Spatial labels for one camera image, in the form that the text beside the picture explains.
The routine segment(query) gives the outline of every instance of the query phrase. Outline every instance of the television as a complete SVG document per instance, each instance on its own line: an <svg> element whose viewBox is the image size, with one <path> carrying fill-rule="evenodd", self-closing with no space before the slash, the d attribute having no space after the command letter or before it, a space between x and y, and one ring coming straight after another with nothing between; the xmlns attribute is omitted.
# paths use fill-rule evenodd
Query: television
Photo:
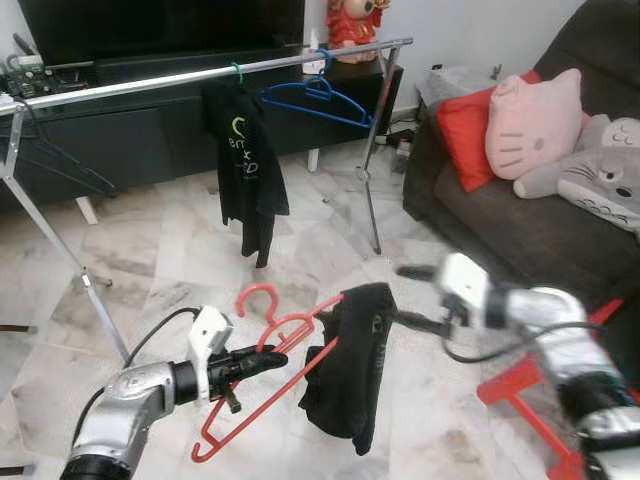
<svg viewBox="0 0 640 480"><path fill-rule="evenodd" d="M304 0L19 0L47 65L303 43Z"/></svg>

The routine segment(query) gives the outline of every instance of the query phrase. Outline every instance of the black garment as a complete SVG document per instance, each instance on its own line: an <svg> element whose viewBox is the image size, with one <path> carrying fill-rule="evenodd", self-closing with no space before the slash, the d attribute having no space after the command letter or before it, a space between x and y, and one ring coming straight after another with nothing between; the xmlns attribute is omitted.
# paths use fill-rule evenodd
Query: black garment
<svg viewBox="0 0 640 480"><path fill-rule="evenodd" d="M307 374L309 385L300 401L310 422L329 435L353 438L358 455L371 448L378 392L396 305L386 283L347 290L331 313L318 315L324 342L338 345ZM307 363L322 347L307 351Z"/></svg>
<svg viewBox="0 0 640 480"><path fill-rule="evenodd" d="M262 109L237 85L202 87L207 128L218 139L222 221L242 222L242 255L267 266L275 215L289 215L278 158L262 125Z"/></svg>

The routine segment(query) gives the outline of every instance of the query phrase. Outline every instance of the tv stand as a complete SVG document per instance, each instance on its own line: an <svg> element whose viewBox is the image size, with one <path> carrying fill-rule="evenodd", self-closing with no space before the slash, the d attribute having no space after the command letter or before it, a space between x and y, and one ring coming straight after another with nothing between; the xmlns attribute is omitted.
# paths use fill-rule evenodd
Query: tv stand
<svg viewBox="0 0 640 480"><path fill-rule="evenodd" d="M107 85L216 68L231 61L246 63L297 54L299 49L122 59L97 62L91 73L98 85ZM403 69L396 67L379 129L381 134L388 128L402 74ZM327 77L336 90L355 99L369 112L375 110L382 85L377 60L357 65L334 62ZM303 78L299 65L257 72L245 75L245 88L257 98L267 86ZM223 81L236 80L230 77ZM270 105L263 107L267 133L278 154L308 151L366 138L368 134L367 129L302 112ZM52 142L109 179L118 190L168 181L217 166L216 140L205 128L200 85L196 83L39 110L37 115ZM29 130L25 129L21 155L56 166L55 161L28 138L33 133ZM16 176L36 204L95 193L27 162L18 162ZM0 212L19 208L6 186L0 184Z"/></svg>

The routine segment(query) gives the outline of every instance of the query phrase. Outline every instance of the red hanger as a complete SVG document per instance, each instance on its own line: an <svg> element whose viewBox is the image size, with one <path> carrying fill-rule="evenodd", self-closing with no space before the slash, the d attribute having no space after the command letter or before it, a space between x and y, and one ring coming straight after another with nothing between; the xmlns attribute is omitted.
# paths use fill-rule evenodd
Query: red hanger
<svg viewBox="0 0 640 480"><path fill-rule="evenodd" d="M280 352L280 353L290 352L291 350L293 350L293 348L295 348L298 344L300 344L300 342L302 342L305 338L311 335L311 333L313 333L313 330L315 329L313 318L319 312L325 310L331 305L334 305L340 302L344 298L344 295L338 295L336 297L331 298L330 300L327 300L326 302L321 303L320 305L318 305L308 313L292 313L290 315L286 315L282 318L276 319L274 316L278 308L278 294L276 293L272 285L263 283L263 284L258 284L258 285L254 285L252 287L246 288L242 293L240 293L240 295L238 296L238 300L236 301L236 311L238 313L238 316L240 317L245 316L244 304L247 300L247 297L252 293L260 290L264 290L269 294L269 296L271 297L271 305L269 306L269 309L265 313L265 318L269 326L264 331L264 333L262 334L262 336L260 337L260 340L256 345L257 352L262 351L262 348L267 343L267 340L271 337L271 335L273 335L277 330L282 328L283 325L290 322L301 321L302 324L298 328L296 328L290 335L286 336L283 332L278 332L277 334L278 338L280 339L280 343L276 346L276 348L274 349L274 352ZM204 422L204 425L202 425L202 428L200 429L200 434L202 435L202 438L206 440L207 443L209 443L209 445L211 446L211 449L207 453L201 455L200 450L202 448L202 444L200 442L197 442L193 446L193 449L191 450L191 460L193 460L196 463L203 463L211 459L211 457L213 457L225 445L227 445L231 440L233 440L242 430L247 428L249 424L251 424L260 415L262 415L265 412L265 410L267 410L271 405L273 405L276 402L276 400L278 400L285 393L287 393L288 390L290 390L318 363L320 363L322 359L326 357L331 352L331 350L335 348L337 344L338 344L338 339L337 338L333 339L333 341L329 343L326 347L324 347L322 351L320 351L320 353L318 353L318 355L316 355L313 358L313 360L311 360L300 372L298 372L291 380L289 380L282 388L280 388L280 390L278 390L274 395L272 395L260 407L254 410L242 423L240 423L240 425L234 428L231 431L231 433L226 435L221 440L216 439L209 431L211 428L211 425L213 424L216 417L218 416L218 413L222 409L222 406L226 402L226 399L224 397L219 398L216 401L216 404L213 407L213 410L211 411L211 413L209 414L209 417L207 418L206 422ZM239 382L234 383L231 386L231 388L235 389L238 383Z"/></svg>

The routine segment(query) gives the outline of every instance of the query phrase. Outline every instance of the blue hanger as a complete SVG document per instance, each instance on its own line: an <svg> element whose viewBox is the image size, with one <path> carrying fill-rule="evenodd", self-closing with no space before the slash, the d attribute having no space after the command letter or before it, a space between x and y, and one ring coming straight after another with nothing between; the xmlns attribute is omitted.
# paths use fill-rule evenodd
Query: blue hanger
<svg viewBox="0 0 640 480"><path fill-rule="evenodd" d="M290 110L297 110L299 112L310 113L311 115L316 115L318 117L327 118L329 120L334 120L336 122L346 123L348 125L355 125L356 127L363 128L371 128L371 124L373 122L371 115L368 115L366 110L358 104L352 98L347 97L346 95L337 92L331 88L331 84L324 78L324 73L331 67L332 57L326 50L318 49L318 52L324 54L327 58L327 64L325 68L320 71L320 75L316 75L306 82L292 82L292 83L281 83L279 85L274 85L272 87L265 88L262 91L261 100L264 103L275 105L282 108L287 108ZM307 97L314 98L316 100L322 100L325 102L331 102L331 100L335 98L339 98L340 100L348 103L353 106L360 120L352 120L350 118L340 117L338 115L333 115L331 113L322 112L320 110L314 110L307 107L302 107L300 105L295 105L292 103L280 102L271 97L271 94L276 91L281 90L301 90Z"/></svg>

